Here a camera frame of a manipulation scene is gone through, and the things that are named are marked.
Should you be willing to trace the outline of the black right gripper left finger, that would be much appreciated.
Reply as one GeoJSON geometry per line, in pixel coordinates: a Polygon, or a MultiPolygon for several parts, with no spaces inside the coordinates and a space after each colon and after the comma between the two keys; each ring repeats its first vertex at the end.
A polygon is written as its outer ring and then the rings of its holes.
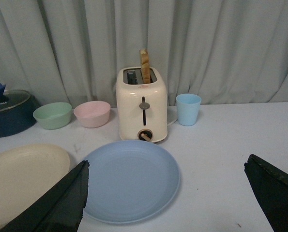
{"type": "Polygon", "coordinates": [[[82,161],[1,232],[76,232],[88,196],[89,162],[82,161]]]}

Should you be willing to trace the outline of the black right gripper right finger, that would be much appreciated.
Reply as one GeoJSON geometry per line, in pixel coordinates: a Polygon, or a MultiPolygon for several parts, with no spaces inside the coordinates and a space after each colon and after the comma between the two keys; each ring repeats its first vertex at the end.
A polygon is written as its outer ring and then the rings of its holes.
{"type": "Polygon", "coordinates": [[[288,174],[254,154],[244,171],[273,231],[288,232],[288,174]]]}

